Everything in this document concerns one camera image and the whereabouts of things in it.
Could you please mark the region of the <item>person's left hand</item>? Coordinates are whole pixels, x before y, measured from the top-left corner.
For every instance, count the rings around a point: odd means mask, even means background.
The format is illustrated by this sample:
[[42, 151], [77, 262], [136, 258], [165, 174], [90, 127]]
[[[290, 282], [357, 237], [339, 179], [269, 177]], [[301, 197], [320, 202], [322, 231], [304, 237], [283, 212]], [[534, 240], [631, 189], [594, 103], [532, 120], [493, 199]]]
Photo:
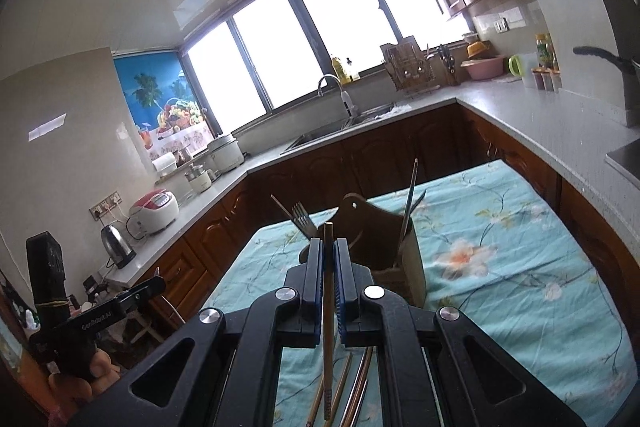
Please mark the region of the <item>person's left hand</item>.
[[88, 369], [92, 381], [60, 373], [48, 377], [49, 388], [58, 405], [50, 414], [51, 425], [65, 425], [84, 405], [102, 395], [120, 378], [120, 367], [101, 349], [94, 352]]

